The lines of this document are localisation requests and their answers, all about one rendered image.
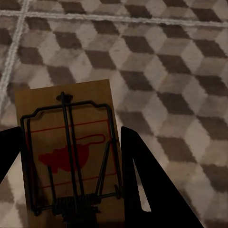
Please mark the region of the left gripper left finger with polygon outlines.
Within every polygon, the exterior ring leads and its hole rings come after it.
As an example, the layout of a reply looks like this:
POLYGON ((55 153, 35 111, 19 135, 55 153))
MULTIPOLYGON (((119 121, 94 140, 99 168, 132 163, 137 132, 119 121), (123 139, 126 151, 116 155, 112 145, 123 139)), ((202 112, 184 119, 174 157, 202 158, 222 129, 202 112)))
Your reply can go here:
POLYGON ((0 183, 20 152, 21 127, 0 132, 0 183))

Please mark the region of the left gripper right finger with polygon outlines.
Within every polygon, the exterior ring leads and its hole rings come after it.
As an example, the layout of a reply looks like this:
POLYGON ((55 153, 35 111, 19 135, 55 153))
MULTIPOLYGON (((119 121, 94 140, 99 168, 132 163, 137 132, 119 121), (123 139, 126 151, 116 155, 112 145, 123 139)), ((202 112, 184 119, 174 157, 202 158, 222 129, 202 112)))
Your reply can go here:
POLYGON ((121 128, 125 228, 204 228, 140 135, 121 128), (142 209, 133 159, 151 212, 142 209))

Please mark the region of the mousetrap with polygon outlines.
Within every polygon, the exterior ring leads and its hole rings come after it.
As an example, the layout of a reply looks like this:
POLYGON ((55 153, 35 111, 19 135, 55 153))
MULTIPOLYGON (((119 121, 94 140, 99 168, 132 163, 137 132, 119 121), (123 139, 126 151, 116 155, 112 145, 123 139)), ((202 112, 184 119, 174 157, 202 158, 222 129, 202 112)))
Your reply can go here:
POLYGON ((125 228, 109 79, 14 91, 28 228, 125 228))

